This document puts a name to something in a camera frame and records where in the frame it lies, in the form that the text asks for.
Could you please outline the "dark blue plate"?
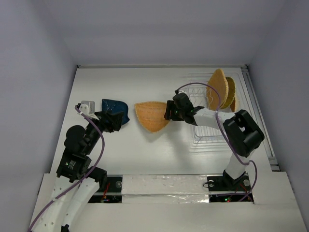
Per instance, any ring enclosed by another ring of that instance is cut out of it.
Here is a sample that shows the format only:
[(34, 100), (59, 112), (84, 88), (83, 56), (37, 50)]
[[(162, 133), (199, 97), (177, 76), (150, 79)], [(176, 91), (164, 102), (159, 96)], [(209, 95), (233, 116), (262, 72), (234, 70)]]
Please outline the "dark blue plate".
[(128, 105), (123, 101), (102, 99), (101, 101), (102, 111), (110, 112), (111, 114), (123, 113), (121, 125), (125, 125), (130, 121), (128, 117)]

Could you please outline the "triangular woven orange plate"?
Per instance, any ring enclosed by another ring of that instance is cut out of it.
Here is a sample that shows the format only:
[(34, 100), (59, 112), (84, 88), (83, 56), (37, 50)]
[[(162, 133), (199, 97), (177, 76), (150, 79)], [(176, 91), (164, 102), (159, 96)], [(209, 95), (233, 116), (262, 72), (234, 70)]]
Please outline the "triangular woven orange plate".
[(169, 120), (165, 119), (165, 102), (147, 101), (136, 103), (134, 106), (139, 123), (148, 132), (159, 132), (168, 125)]

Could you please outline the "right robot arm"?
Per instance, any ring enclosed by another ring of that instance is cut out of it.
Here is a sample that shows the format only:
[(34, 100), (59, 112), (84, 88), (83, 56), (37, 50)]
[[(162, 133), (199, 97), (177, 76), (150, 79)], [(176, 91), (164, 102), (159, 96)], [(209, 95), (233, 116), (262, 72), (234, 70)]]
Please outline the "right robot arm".
[(228, 166), (223, 172), (222, 184), (234, 189), (240, 183), (249, 165), (251, 154), (264, 141), (265, 135), (246, 110), (225, 113), (194, 107), (185, 93), (167, 101), (166, 120), (184, 121), (193, 126), (218, 129), (232, 151)]

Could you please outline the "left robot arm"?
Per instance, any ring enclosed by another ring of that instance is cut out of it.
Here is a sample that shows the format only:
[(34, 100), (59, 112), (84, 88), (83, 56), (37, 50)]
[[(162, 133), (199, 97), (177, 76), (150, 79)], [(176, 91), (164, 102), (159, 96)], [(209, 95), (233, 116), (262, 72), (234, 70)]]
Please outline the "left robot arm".
[(97, 162), (91, 165), (89, 155), (103, 139), (103, 132), (120, 130), (124, 113), (77, 112), (89, 124), (86, 128), (75, 125), (68, 129), (50, 201), (34, 218), (30, 232), (71, 232), (94, 193), (108, 187), (106, 170), (98, 168)]

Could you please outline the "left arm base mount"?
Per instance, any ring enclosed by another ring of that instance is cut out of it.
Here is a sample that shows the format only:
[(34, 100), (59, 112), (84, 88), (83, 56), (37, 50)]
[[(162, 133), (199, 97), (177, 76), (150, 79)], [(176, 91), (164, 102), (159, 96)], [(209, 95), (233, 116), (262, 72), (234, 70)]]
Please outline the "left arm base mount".
[(109, 175), (105, 186), (94, 193), (88, 203), (121, 203), (122, 182), (122, 175)]

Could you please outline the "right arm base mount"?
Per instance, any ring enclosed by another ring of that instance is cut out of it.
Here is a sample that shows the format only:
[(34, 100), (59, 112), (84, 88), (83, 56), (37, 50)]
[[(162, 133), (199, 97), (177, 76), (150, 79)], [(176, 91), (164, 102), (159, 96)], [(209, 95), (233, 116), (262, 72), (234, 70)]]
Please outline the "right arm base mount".
[(203, 187), (209, 192), (210, 203), (253, 202), (253, 195), (251, 193), (242, 199), (251, 189), (247, 174), (231, 186), (224, 182), (223, 176), (208, 176)]

